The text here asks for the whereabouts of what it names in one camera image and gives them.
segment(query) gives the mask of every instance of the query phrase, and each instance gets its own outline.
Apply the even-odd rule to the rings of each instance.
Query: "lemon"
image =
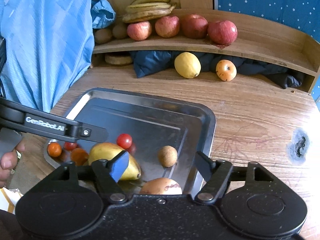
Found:
[[[198,58],[190,52],[183,52],[174,60],[176,71],[185,78],[194,78],[199,75],[201,64]]]

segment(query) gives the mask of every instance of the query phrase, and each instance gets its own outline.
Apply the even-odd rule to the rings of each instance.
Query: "apple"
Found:
[[[156,33],[163,38],[170,38],[180,31],[180,20],[177,16],[164,16],[156,21]]]
[[[217,63],[216,73],[221,80],[231,81],[237,75],[237,68],[230,60],[222,59]]]
[[[127,34],[135,41],[143,41],[151,35],[152,27],[150,22],[138,22],[128,25]]]
[[[230,21],[211,22],[208,27],[208,35],[217,44],[230,45],[236,40],[238,30],[236,25]]]
[[[207,35],[208,21],[198,14],[189,14],[181,20],[181,29],[187,38],[203,39]]]

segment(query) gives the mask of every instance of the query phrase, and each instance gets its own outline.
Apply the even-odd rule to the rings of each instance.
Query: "cherry tomato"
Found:
[[[127,149],[127,151],[131,154],[131,155],[134,155],[135,152],[137,150],[137,147],[136,147],[136,144],[133,142],[131,144],[131,146]]]
[[[62,147],[57,142],[50,143],[47,150],[51,157],[59,157],[62,153]]]
[[[69,143],[69,142],[65,142],[63,147],[67,150],[67,151],[72,151],[73,149],[77,148],[77,143]]]
[[[89,155],[84,149],[75,148],[70,154],[70,160],[75,162],[76,166],[82,166],[87,160]]]
[[[127,133],[122,133],[117,138],[117,145],[123,149],[128,149],[132,144],[132,137]]]

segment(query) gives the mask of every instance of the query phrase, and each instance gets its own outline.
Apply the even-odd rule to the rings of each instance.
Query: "human hand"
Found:
[[[12,152],[5,153],[0,161],[0,188],[3,188],[7,179],[10,176],[10,171],[18,162],[18,152],[23,152],[25,149],[23,141],[21,141]]]

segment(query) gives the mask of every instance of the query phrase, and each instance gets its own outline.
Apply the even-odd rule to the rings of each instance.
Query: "red apple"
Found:
[[[217,44],[230,45],[236,40],[238,30],[230,21],[211,22],[208,27],[208,35]]]
[[[127,34],[135,41],[143,41],[151,35],[152,27],[150,22],[131,23],[128,25]]]
[[[156,33],[164,38],[170,38],[178,34],[180,20],[177,16],[164,16],[156,21]]]
[[[187,38],[203,39],[207,35],[208,21],[198,14],[189,14],[181,20],[181,29]]]

